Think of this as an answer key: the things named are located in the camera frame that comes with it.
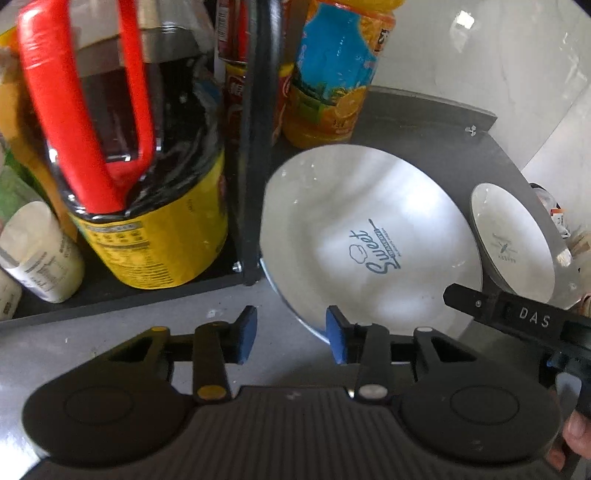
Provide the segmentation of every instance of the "white bowl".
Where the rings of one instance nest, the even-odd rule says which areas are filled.
[[[498,286],[522,297],[548,302],[554,292],[550,247],[529,211],[492,183],[476,186],[470,199],[475,231],[488,256],[485,266]]]
[[[324,340],[329,305],[352,323],[457,338],[470,317],[445,306],[443,292],[482,288],[478,247],[453,201],[419,169],[368,147],[319,147],[279,168],[261,250],[271,284]]]

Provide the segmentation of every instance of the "clear plastic bottle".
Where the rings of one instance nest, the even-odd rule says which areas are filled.
[[[404,0],[311,0],[283,133],[296,147],[349,140]]]

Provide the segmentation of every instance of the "human hand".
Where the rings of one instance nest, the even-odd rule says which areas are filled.
[[[591,420],[574,411],[564,422],[562,437],[574,453],[591,459]],[[566,457],[561,449],[552,447],[546,455],[546,460],[557,470],[562,470]]]

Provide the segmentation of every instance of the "black shelf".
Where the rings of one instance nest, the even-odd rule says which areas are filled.
[[[173,288],[140,290],[121,283],[80,235],[79,247],[85,259],[84,280],[74,296],[63,303],[48,303],[23,288],[22,298],[12,320],[0,322],[0,329],[57,322],[98,313],[177,299],[242,283],[234,273],[236,248],[230,236],[214,263],[188,283]]]

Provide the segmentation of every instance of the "red handle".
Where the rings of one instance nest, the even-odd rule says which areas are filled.
[[[35,0],[18,17],[21,63],[60,170],[89,213],[124,210],[130,188],[154,155],[154,129],[134,0],[119,0],[119,29],[138,158],[105,163],[85,104],[72,49],[69,0]]]

